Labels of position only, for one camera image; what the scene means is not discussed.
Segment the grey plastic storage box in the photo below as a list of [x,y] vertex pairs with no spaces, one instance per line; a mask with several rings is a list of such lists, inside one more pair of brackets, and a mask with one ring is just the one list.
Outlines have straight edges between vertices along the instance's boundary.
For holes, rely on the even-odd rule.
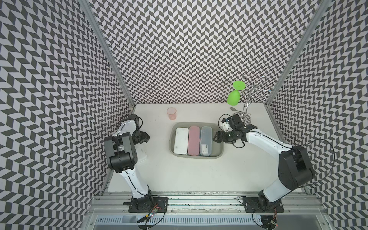
[[184,157],[184,158],[195,158],[198,159],[216,159],[222,156],[224,152],[224,144],[223,143],[216,143],[212,141],[212,154],[210,156],[189,156],[189,155],[183,155],[183,154],[176,154],[174,153],[174,141],[176,136],[176,129],[177,128],[190,128],[191,126],[197,126],[199,128],[202,127],[210,127],[212,128],[212,138],[215,137],[216,133],[220,131],[220,128],[215,123],[204,123],[204,122],[178,122],[175,123],[169,138],[169,150],[171,154],[176,155],[178,157]]

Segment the translucent white pencil case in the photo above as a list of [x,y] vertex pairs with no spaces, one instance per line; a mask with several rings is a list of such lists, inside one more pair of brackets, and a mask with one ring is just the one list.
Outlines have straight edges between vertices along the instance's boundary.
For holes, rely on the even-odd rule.
[[201,156],[210,156],[212,154],[212,128],[204,126],[200,134],[200,152]]

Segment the pink pencil case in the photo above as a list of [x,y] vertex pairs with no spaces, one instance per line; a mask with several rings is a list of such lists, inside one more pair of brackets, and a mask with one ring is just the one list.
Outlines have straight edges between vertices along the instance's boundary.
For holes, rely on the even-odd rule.
[[198,156],[200,152],[200,128],[192,126],[189,128],[188,155]]

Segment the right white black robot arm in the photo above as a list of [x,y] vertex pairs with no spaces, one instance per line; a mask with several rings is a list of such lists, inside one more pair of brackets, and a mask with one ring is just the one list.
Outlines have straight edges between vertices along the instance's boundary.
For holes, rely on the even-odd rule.
[[243,201],[257,205],[255,210],[268,212],[281,205],[281,199],[308,183],[315,177],[307,149],[303,146],[291,146],[276,140],[258,127],[242,122],[236,114],[221,120],[220,129],[213,141],[216,143],[235,144],[237,140],[250,143],[270,154],[278,160],[278,178],[266,189],[259,192],[258,197],[245,197]]

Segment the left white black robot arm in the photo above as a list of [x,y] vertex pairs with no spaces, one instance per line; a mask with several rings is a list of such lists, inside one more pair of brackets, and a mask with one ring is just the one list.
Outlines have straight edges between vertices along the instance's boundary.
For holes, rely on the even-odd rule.
[[104,139],[108,167],[123,176],[132,192],[131,204],[136,209],[154,205],[152,192],[136,169],[139,161],[136,145],[150,140],[150,136],[140,130],[142,125],[141,117],[129,115],[120,122],[115,134]]

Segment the metal spoon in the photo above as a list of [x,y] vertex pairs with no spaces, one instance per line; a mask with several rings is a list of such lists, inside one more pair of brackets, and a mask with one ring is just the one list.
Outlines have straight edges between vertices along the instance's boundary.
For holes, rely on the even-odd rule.
[[244,114],[244,112],[243,111],[240,111],[240,110],[237,110],[236,108],[234,108],[234,107],[230,107],[230,110],[232,110],[235,114]]

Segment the green plastic wine glass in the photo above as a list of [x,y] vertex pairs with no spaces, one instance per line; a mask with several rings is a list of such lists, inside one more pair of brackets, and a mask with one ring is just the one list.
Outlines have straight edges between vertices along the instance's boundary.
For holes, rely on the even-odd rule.
[[228,94],[227,97],[227,104],[231,105],[231,106],[236,106],[241,98],[241,94],[240,91],[244,90],[246,88],[246,84],[243,81],[235,81],[233,83],[233,91],[231,91]]

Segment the pink transparent cup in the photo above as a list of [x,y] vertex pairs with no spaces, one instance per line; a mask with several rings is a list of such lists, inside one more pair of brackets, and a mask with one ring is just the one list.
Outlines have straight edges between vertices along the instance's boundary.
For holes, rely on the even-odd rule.
[[170,120],[175,120],[176,119],[176,113],[177,113],[176,108],[170,107],[170,108],[167,109],[166,112],[167,112],[167,115],[168,115]]

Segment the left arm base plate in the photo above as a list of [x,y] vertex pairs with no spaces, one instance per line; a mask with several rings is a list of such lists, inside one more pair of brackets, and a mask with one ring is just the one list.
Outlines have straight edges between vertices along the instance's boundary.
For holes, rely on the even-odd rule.
[[166,213],[168,206],[168,197],[148,196],[141,198],[131,198],[129,203],[129,213],[149,213],[156,209],[158,213]]

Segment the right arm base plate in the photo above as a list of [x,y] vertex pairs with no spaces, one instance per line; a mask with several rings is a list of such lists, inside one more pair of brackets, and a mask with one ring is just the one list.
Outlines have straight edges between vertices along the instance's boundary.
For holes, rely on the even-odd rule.
[[285,210],[281,203],[281,199],[275,202],[269,202],[262,197],[243,197],[242,202],[246,213],[284,213]]

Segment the aluminium front rail frame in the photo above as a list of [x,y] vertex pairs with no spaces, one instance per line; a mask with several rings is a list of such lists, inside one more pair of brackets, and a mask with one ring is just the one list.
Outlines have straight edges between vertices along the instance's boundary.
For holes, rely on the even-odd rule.
[[[165,210],[148,222],[152,230],[163,229],[255,229],[271,221],[278,230],[332,230],[332,221],[320,199],[314,195],[293,192],[270,212],[262,211],[253,192],[163,192]],[[92,199],[81,225],[83,230],[140,230],[143,213],[128,206],[127,192],[106,192]]]

